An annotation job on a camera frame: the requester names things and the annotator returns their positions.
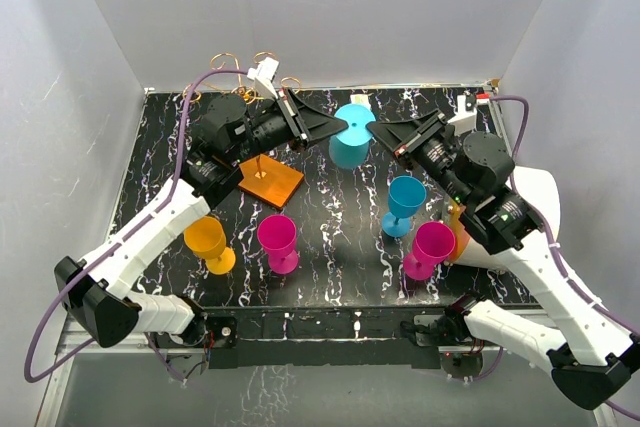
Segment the blue wine glass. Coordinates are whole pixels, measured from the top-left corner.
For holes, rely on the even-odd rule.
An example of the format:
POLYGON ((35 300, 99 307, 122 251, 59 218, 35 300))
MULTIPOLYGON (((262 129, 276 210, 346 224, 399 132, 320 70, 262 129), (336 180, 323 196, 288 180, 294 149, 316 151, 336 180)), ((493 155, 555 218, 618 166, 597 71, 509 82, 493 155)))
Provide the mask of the blue wine glass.
POLYGON ((337 167, 353 170, 366 160, 372 139, 367 124, 375 116, 369 107, 354 103, 340 107, 335 116, 347 123, 347 129, 330 138, 329 156, 337 167))
POLYGON ((410 218, 426 202, 427 189, 412 176, 393 179, 388 191, 389 211, 382 218, 382 231, 393 238, 405 236, 411 228, 410 218))

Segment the blue wine glass front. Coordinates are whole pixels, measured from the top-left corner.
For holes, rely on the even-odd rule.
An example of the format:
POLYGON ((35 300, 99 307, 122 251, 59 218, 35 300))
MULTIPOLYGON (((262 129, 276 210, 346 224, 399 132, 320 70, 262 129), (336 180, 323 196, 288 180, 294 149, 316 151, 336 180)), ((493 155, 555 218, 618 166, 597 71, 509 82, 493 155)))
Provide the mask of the blue wine glass front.
POLYGON ((405 236, 411 228, 410 218, 426 202, 427 189, 412 176, 393 179, 388 191, 389 211, 382 218, 382 231, 393 238, 405 236))

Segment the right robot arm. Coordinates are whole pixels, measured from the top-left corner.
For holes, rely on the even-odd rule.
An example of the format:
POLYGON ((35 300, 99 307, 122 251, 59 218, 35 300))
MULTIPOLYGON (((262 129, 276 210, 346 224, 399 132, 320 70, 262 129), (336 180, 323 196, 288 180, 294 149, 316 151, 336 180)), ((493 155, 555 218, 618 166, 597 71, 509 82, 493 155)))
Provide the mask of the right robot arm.
POLYGON ((527 359, 583 409, 614 396, 639 369, 639 335, 560 259, 544 217, 507 180, 515 163, 503 140, 478 131, 457 140, 437 111, 367 129, 399 164, 422 167, 462 207, 464 230, 519 278, 554 323, 544 327, 468 293, 439 319, 447 335, 460 344, 486 340, 527 359))

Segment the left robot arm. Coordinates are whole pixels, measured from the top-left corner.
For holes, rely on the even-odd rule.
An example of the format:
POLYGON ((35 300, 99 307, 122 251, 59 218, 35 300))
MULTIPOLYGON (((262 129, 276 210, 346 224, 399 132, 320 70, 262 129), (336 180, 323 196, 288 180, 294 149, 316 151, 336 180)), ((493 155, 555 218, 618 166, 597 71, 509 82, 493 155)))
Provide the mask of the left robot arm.
POLYGON ((206 217, 242 181, 242 162, 283 144, 304 150, 348 124, 280 89, 255 113, 234 94, 220 94, 196 124, 180 170, 156 197, 102 246, 54 268, 65 310, 101 347, 132 333, 165 333, 194 346, 206 334, 203 311, 176 295, 149 295, 133 286, 189 226, 206 217))

